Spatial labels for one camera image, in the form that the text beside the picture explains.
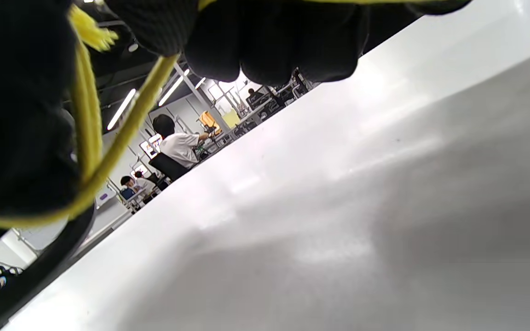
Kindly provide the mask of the person's right hand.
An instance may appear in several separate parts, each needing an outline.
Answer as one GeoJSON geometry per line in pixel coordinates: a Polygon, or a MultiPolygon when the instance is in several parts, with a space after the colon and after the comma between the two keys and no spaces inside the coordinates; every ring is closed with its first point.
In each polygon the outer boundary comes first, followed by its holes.
{"type": "Polygon", "coordinates": [[[158,55],[130,115],[103,152],[89,50],[118,34],[73,0],[0,0],[0,237],[9,228],[76,216],[135,136],[184,55],[194,73],[258,84],[354,73],[368,40],[381,43],[417,17],[467,0],[103,0],[158,55]]]}

